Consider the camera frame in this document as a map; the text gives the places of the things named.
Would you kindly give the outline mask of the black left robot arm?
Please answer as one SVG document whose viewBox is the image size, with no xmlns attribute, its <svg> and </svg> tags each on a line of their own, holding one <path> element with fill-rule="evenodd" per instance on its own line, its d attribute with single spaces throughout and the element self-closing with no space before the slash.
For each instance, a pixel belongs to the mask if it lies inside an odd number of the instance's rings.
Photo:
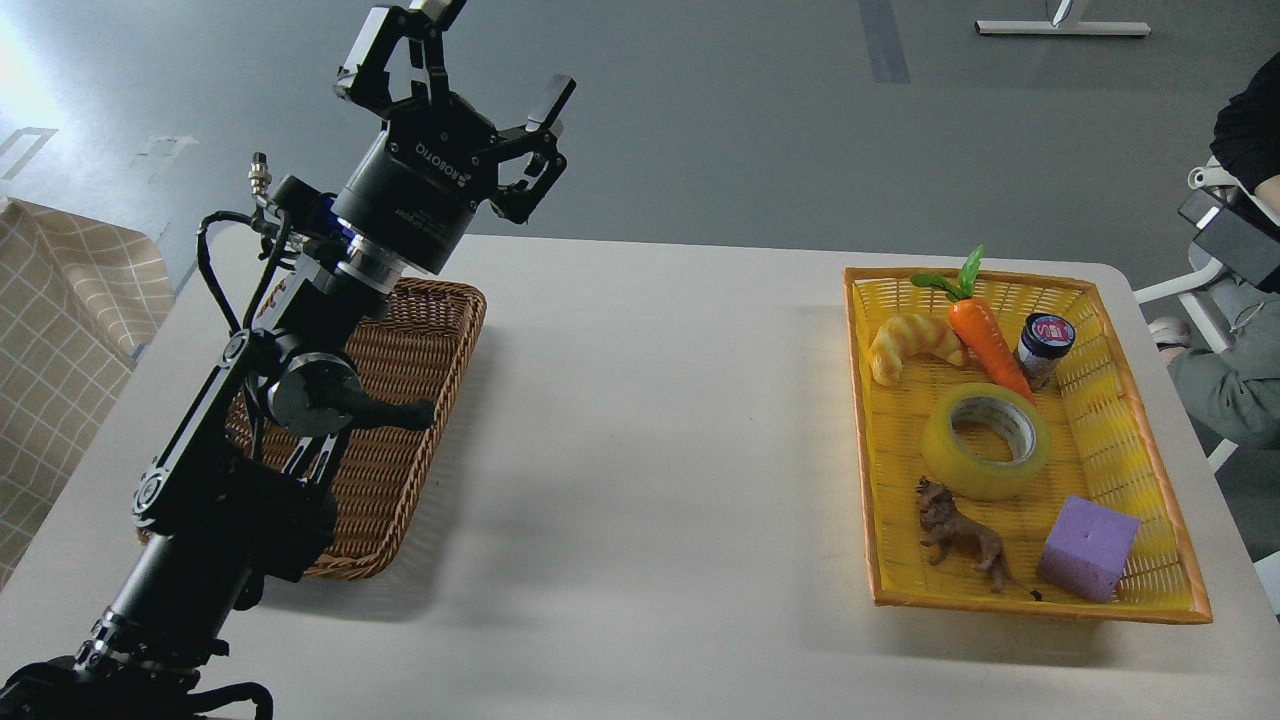
<svg viewBox="0 0 1280 720">
<path fill-rule="evenodd" d="M 270 186 L 253 156 L 252 214 L 215 211 L 197 265 L 228 324 L 218 364 L 140 478 L 134 525 L 148 542 L 77 653 L 17 670 L 5 719 L 207 719 L 270 691 L 197 691 L 228 653 L 221 628 L 266 578 L 297 582 L 334 541 L 332 484 L 356 430 L 425 430 L 431 400 L 389 404 L 362 387 L 346 345 L 381 316 L 407 268 L 436 274 L 479 208 L 525 223 L 559 179 L 554 76 L 525 123 L 498 129 L 451 88 L 443 38 L 461 1 L 378 5 L 337 72 L 335 95 L 381 128 L 342 191 L 294 177 Z"/>
</svg>

